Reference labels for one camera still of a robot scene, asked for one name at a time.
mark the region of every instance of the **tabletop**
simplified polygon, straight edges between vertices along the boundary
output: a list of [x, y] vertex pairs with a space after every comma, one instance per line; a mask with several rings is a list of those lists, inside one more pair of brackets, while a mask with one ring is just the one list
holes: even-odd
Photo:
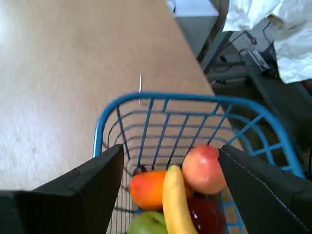
[[164, 0], [0, 0], [0, 188], [33, 189], [90, 159], [116, 97], [212, 94]]

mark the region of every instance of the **white fabric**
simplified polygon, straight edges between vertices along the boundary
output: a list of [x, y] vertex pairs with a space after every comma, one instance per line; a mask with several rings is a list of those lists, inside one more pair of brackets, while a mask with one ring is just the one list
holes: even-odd
[[285, 83], [312, 78], [312, 0], [230, 0], [223, 31], [252, 30], [274, 15], [277, 65]]

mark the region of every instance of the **banana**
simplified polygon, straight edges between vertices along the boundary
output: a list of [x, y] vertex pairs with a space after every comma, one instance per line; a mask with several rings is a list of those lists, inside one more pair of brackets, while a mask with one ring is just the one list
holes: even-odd
[[177, 165], [168, 169], [162, 192], [168, 234], [198, 234], [188, 209], [182, 171]]

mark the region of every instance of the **red apple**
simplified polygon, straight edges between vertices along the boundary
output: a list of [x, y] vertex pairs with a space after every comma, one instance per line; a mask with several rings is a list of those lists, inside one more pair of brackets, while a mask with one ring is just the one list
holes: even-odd
[[182, 172], [186, 182], [202, 194], [216, 194], [226, 187], [218, 161], [219, 150], [209, 145], [199, 145], [186, 155]]
[[188, 199], [188, 207], [198, 234], [224, 233], [226, 219], [217, 205], [204, 198], [193, 197]]

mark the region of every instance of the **green apple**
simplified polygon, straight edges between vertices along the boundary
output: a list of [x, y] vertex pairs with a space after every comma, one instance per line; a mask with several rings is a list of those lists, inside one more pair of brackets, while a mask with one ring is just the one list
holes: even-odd
[[156, 211], [145, 211], [132, 220], [127, 234], [168, 234], [165, 217]]

